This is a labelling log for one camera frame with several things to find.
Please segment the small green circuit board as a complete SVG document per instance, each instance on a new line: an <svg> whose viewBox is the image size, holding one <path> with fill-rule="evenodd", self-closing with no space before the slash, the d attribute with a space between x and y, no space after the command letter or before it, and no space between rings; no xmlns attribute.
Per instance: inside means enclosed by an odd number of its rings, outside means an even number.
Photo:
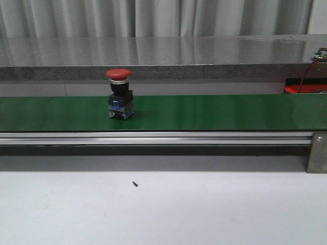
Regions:
<svg viewBox="0 0 327 245"><path fill-rule="evenodd" d="M318 50L318 52L315 52L312 56L312 60L325 62L327 60L326 49Z"/></svg>

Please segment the metal conveyor bracket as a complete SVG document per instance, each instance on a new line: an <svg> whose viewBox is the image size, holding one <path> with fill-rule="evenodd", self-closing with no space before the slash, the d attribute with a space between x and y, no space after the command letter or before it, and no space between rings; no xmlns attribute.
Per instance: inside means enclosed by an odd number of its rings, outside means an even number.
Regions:
<svg viewBox="0 0 327 245"><path fill-rule="evenodd" d="M326 166L326 132L313 134L307 173L325 174Z"/></svg>

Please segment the red bin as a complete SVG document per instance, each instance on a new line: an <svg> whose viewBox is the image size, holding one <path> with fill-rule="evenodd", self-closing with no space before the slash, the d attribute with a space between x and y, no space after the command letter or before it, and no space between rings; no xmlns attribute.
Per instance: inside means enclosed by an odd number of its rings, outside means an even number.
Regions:
<svg viewBox="0 0 327 245"><path fill-rule="evenodd" d="M284 94L326 93L326 78L286 79Z"/></svg>

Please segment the aluminium conveyor rail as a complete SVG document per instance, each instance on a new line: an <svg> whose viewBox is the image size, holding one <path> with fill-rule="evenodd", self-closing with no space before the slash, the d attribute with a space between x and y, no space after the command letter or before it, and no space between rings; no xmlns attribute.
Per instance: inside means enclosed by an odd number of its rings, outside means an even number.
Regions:
<svg viewBox="0 0 327 245"><path fill-rule="evenodd" d="M3 145L311 144L313 132L36 132L1 133Z"/></svg>

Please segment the red mushroom push button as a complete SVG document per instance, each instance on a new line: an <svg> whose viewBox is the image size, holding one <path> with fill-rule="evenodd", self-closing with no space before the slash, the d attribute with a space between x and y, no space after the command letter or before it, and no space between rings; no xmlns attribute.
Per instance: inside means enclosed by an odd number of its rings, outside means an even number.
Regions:
<svg viewBox="0 0 327 245"><path fill-rule="evenodd" d="M128 78L131 71L117 68L107 71L112 94L109 96L109 115L111 118L127 120L134 114L133 91L129 89Z"/></svg>

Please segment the green conveyor belt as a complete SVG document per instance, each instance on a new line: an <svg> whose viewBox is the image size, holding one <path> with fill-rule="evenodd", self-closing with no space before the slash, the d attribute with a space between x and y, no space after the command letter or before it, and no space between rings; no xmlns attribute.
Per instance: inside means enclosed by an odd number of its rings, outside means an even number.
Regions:
<svg viewBox="0 0 327 245"><path fill-rule="evenodd" d="M106 96L3 97L1 131L326 129L324 94L137 96L134 109L119 120Z"/></svg>

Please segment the grey curtain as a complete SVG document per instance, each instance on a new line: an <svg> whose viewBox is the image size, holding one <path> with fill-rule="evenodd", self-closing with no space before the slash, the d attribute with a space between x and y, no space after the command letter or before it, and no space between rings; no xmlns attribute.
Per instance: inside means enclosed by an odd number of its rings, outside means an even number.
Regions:
<svg viewBox="0 0 327 245"><path fill-rule="evenodd" d="M312 1L1 1L1 37L304 34Z"/></svg>

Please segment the grey stone-look shelf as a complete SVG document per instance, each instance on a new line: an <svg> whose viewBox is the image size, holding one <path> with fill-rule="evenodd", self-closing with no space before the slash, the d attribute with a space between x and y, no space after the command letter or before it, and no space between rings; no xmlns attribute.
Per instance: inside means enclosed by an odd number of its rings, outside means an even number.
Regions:
<svg viewBox="0 0 327 245"><path fill-rule="evenodd" d="M1 80L104 80L126 68L134 80L324 78L310 68L325 34L3 38Z"/></svg>

